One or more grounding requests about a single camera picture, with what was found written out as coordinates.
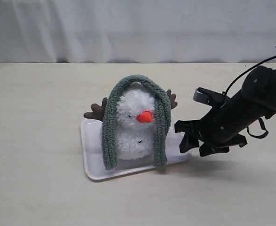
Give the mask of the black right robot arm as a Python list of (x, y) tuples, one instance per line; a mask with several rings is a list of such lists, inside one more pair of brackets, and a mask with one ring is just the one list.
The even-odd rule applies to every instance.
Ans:
[(276, 69), (258, 66), (245, 78), (241, 89), (232, 97), (205, 88), (195, 90), (194, 101), (211, 106), (199, 120), (177, 121), (176, 133), (183, 132), (180, 153), (199, 148), (201, 157), (215, 153), (228, 153), (231, 146), (247, 145), (244, 129), (259, 121), (264, 130), (256, 138), (262, 139), (268, 131), (262, 118), (276, 114)]

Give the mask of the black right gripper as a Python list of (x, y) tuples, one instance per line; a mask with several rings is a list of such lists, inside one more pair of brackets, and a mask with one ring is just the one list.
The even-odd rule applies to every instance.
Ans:
[(246, 138), (239, 133), (256, 120), (272, 113), (275, 104), (269, 98), (271, 68), (258, 66), (245, 78), (241, 89), (218, 110), (211, 110), (201, 120), (178, 120), (175, 133), (184, 132), (179, 152), (200, 148), (201, 157), (228, 153), (231, 146), (243, 147)]

